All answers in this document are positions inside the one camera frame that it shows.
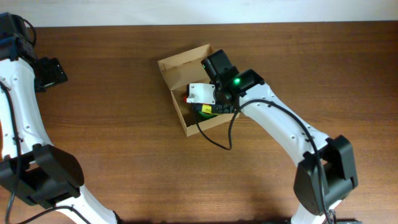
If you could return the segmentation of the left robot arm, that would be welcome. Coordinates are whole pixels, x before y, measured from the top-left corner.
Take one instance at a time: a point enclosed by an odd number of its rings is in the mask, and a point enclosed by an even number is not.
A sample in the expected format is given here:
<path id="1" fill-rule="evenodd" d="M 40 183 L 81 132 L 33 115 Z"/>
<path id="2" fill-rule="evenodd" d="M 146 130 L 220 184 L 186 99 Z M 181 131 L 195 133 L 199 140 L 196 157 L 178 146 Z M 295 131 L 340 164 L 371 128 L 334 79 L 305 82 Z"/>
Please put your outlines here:
<path id="1" fill-rule="evenodd" d="M 43 212 L 61 212 L 75 223 L 122 223 L 86 188 L 75 156 L 53 145 L 36 94 L 68 80 L 57 58 L 38 58 L 37 33 L 21 16 L 1 14 L 1 186 L 10 192 L 5 222 L 16 198 Z"/>

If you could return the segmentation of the yellow highlighter marker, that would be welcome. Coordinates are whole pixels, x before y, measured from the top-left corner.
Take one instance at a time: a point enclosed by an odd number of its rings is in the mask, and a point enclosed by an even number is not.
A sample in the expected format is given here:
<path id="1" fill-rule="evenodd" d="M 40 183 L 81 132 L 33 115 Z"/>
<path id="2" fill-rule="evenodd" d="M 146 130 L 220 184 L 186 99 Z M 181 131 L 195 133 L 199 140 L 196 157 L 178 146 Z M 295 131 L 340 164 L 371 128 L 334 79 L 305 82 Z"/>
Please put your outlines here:
<path id="1" fill-rule="evenodd" d="M 201 112 L 206 114 L 212 114 L 212 106 L 211 105 L 202 105 Z"/>

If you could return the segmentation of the brown cardboard box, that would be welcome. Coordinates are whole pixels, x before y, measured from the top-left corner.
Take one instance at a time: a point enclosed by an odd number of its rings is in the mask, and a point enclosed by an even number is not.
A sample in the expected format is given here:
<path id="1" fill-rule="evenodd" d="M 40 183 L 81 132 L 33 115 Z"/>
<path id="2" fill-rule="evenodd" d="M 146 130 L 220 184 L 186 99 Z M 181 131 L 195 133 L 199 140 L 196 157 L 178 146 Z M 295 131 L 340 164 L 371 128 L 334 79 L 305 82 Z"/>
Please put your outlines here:
<path id="1" fill-rule="evenodd" d="M 201 61 L 214 52 L 213 46 L 206 44 L 158 61 L 186 136 L 229 122 L 233 117 L 233 114 L 219 114 L 215 118 L 201 121 L 194 114 L 191 103 L 183 101 L 183 97 L 187 95 L 188 84 L 210 82 Z"/>

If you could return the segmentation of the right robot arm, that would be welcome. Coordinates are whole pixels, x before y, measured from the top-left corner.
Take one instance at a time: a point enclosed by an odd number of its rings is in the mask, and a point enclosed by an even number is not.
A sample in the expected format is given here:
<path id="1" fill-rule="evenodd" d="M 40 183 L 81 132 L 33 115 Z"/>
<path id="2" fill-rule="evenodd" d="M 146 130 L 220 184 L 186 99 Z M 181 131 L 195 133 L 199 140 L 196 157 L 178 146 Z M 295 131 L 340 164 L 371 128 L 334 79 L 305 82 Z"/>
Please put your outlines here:
<path id="1" fill-rule="evenodd" d="M 187 86 L 194 113 L 231 114 L 228 135 L 243 114 L 259 124 L 287 152 L 297 170 L 294 193 L 299 207 L 290 223 L 338 223 L 335 208 L 358 186 L 353 145 L 305 122 L 254 70 L 240 72 L 223 50 L 201 61 L 208 84 Z"/>

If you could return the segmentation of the green tape roll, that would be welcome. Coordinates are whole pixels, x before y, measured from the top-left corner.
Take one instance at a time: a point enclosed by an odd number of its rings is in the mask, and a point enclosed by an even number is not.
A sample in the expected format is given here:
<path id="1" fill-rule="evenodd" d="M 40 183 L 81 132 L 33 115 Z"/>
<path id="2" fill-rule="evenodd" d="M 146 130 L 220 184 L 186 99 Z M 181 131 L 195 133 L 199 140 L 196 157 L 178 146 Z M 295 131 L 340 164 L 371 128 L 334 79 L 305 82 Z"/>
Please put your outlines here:
<path id="1" fill-rule="evenodd" d="M 217 117 L 218 115 L 217 114 L 207 114 L 207 113 L 203 113 L 203 112 L 199 112 L 199 114 L 198 114 L 198 118 L 201 120 L 201 121 L 206 121 L 206 120 L 209 120 L 209 119 L 212 119 L 212 118 L 215 118 L 215 117 Z"/>

